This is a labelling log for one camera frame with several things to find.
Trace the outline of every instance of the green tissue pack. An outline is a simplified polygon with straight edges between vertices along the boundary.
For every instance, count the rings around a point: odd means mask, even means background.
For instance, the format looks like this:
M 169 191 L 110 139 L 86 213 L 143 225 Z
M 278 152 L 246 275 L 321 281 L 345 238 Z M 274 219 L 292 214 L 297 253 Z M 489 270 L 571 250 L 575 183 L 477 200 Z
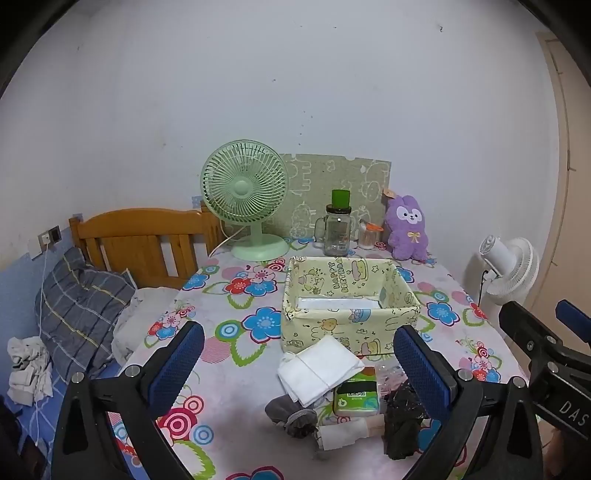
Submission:
M 338 417 L 377 415 L 379 402 L 375 368 L 365 367 L 361 372 L 341 383 L 335 389 L 333 409 Z

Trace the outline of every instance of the floral tablecloth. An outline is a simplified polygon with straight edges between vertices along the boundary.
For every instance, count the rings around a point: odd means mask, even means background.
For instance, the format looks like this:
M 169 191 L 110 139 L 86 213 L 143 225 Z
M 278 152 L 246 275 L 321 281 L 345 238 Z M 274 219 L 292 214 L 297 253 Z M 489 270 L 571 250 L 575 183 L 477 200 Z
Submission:
M 128 365 L 143 365 L 168 344 L 184 322 L 203 325 L 203 353 L 170 412 L 158 420 L 162 433 L 196 479 L 299 480 L 399 479 L 416 461 L 392 461 L 379 437 L 358 440 L 339 450 L 315 452 L 312 438 L 290 438 L 264 413 L 271 399 L 285 392 L 277 377 L 282 356 L 280 307 L 289 257 L 322 256 L 309 241 L 290 240 L 283 258 L 258 264 L 222 251 L 202 266 L 174 303 L 147 332 Z M 351 254 L 391 258 L 384 244 Z M 507 382 L 521 375 L 517 361 L 486 316 L 461 286 L 429 257 L 425 263 L 398 262 L 398 271 L 421 301 L 417 330 L 454 368 L 469 368 L 476 378 Z M 384 356 L 368 355 L 368 364 Z M 337 419 L 329 398 L 317 406 L 323 424 Z M 117 414 L 111 421 L 136 478 L 147 478 Z M 479 419 L 450 478 L 461 478 L 482 433 Z M 439 428 L 427 420 L 419 435 L 424 450 Z

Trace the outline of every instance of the cotton swab container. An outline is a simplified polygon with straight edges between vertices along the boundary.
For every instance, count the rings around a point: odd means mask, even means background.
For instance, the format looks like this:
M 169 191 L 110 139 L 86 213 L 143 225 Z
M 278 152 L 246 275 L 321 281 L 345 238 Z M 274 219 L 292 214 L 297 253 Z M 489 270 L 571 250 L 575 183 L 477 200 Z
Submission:
M 379 241 L 379 236 L 383 231 L 384 229 L 375 223 L 360 220 L 358 247 L 371 250 L 375 243 Z

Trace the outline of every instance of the glass bottle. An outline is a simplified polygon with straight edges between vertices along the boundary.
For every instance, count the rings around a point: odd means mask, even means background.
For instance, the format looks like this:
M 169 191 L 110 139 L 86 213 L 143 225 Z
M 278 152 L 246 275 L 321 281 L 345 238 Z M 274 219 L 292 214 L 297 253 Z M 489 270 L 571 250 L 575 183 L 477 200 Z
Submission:
M 327 257 L 346 257 L 351 237 L 351 207 L 349 190 L 333 190 L 332 203 L 326 206 L 326 215 L 316 220 L 314 236 L 322 242 Z

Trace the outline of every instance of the green desk fan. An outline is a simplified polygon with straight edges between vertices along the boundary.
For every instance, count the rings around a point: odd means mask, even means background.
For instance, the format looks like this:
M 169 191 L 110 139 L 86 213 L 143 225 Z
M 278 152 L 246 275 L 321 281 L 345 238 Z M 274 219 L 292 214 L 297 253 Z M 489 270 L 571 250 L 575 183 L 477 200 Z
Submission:
M 209 209 L 225 222 L 250 225 L 251 234 L 232 247 L 247 261 L 285 255 L 280 236 L 262 233 L 262 222 L 277 211 L 287 193 L 287 169 L 277 152 L 262 143 L 238 140 L 209 155 L 201 171 L 201 192 Z

